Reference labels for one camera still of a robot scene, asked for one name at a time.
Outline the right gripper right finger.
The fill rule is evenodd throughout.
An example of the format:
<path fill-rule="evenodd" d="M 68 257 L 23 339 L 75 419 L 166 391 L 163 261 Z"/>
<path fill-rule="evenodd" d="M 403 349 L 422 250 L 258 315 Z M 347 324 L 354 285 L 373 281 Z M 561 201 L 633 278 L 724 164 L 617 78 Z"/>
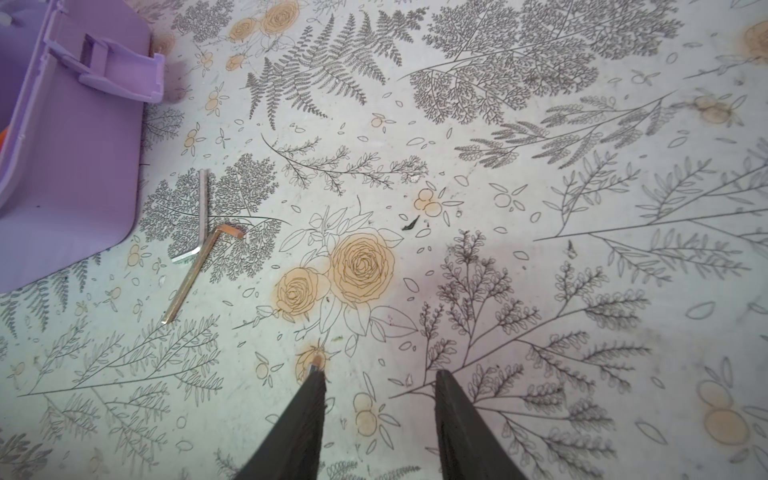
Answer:
<path fill-rule="evenodd" d="M 444 479 L 525 479 L 448 370 L 435 379 L 435 423 Z"/>

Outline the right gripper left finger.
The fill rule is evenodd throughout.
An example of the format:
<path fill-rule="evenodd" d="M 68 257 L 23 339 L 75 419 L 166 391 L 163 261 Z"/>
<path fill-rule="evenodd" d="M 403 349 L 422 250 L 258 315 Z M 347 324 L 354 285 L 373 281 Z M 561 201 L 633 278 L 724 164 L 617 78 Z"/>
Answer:
<path fill-rule="evenodd" d="M 325 401 L 325 373 L 319 365 L 311 365 L 299 390 L 235 479 L 316 479 Z"/>

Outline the pink hex key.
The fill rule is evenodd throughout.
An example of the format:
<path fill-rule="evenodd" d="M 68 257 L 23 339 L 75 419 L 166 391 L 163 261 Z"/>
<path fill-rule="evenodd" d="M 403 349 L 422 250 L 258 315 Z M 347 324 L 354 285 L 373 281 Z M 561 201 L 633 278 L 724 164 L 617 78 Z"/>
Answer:
<path fill-rule="evenodd" d="M 176 318 L 189 292 L 194 286 L 194 283 L 196 282 L 200 272 L 202 271 L 209 255 L 211 254 L 216 242 L 222 235 L 230 236 L 235 240 L 241 240 L 246 236 L 246 233 L 234 226 L 221 224 L 206 237 L 206 240 L 204 241 L 201 250 L 198 252 L 194 262 L 192 263 L 190 270 L 187 272 L 182 284 L 177 289 L 169 307 L 165 310 L 161 318 L 161 323 L 163 325 L 172 323 Z"/>

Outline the silver hex key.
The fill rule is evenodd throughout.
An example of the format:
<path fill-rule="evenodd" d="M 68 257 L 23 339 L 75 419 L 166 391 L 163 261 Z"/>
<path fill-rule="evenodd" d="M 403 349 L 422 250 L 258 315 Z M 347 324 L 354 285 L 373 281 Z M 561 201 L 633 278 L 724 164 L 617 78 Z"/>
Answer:
<path fill-rule="evenodd" d="M 184 263 L 195 257 L 202 249 L 208 234 L 208 169 L 199 171 L 198 195 L 198 242 L 195 247 L 171 259 L 174 264 Z"/>

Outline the purple plastic tool box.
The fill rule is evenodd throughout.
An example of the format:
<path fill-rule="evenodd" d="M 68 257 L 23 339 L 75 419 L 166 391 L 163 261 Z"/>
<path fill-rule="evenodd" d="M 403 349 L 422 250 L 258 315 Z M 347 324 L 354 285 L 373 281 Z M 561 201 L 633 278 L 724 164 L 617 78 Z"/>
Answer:
<path fill-rule="evenodd" d="M 1 289 L 123 241 L 165 59 L 123 1 L 1 5 Z"/>

